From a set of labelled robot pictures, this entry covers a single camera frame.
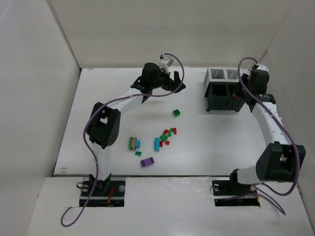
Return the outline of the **green square lego brick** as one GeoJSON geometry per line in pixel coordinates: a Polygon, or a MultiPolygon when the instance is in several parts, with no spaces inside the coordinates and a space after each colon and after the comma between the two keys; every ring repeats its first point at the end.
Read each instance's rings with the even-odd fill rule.
{"type": "Polygon", "coordinates": [[[173,114],[174,117],[178,117],[178,116],[181,115],[181,112],[180,112],[178,109],[176,109],[176,110],[174,110],[174,111],[172,112],[172,114],[173,114]]]}

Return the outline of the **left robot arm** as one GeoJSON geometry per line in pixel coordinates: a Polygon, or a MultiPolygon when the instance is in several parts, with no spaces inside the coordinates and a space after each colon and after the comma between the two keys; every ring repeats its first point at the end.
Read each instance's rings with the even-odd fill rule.
{"type": "Polygon", "coordinates": [[[106,192],[110,186],[111,171],[110,160],[106,157],[105,151],[112,146],[118,138],[121,116],[137,105],[144,103],[149,97],[160,97],[153,95],[153,90],[161,88],[167,91],[168,96],[178,93],[186,88],[184,78],[179,72],[174,72],[171,79],[167,69],[155,63],[146,63],[142,74],[130,86],[130,89],[121,97],[106,103],[97,102],[93,107],[90,119],[86,124],[84,132],[88,136],[84,142],[91,151],[95,165],[96,174],[89,175],[89,181],[93,188],[106,192]]]}

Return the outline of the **cyan long lego brick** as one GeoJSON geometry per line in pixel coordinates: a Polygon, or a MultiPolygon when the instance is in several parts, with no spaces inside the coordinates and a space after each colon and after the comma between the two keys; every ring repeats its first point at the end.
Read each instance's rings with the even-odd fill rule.
{"type": "Polygon", "coordinates": [[[154,140],[154,151],[159,152],[160,150],[160,138],[156,137],[154,140]]]}

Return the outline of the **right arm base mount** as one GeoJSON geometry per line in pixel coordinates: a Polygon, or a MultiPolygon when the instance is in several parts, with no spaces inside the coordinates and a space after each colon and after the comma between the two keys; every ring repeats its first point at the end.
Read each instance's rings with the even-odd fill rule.
{"type": "Polygon", "coordinates": [[[248,184],[237,181],[237,171],[234,170],[228,178],[214,178],[210,187],[216,207],[259,207],[257,191],[248,184]]]}

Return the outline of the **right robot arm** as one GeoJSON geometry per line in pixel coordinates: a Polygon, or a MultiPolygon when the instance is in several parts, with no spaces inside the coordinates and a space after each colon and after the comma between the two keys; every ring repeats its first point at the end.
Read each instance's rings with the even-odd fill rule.
{"type": "Polygon", "coordinates": [[[242,75],[233,91],[234,96],[248,105],[266,145],[254,166],[236,169],[233,174],[237,183],[242,185],[267,182],[291,182],[296,185],[306,150],[302,145],[295,144],[284,129],[274,96],[266,92],[268,82],[267,67],[254,66],[249,75],[242,75]]]}

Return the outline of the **multicolour lego pile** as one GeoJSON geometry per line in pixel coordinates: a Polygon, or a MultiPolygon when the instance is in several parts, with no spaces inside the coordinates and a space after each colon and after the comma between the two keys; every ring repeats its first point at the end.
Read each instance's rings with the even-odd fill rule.
{"type": "Polygon", "coordinates": [[[137,150],[141,146],[141,141],[136,137],[130,137],[128,142],[128,149],[129,150],[137,150]]]}

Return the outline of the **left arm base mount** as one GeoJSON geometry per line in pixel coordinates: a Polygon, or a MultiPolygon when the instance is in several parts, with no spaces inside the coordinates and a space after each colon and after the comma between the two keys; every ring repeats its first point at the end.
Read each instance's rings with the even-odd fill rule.
{"type": "Polygon", "coordinates": [[[109,176],[106,180],[98,180],[92,191],[95,178],[89,175],[76,184],[80,189],[79,206],[83,207],[92,192],[86,207],[124,207],[125,204],[125,177],[109,176]]]}

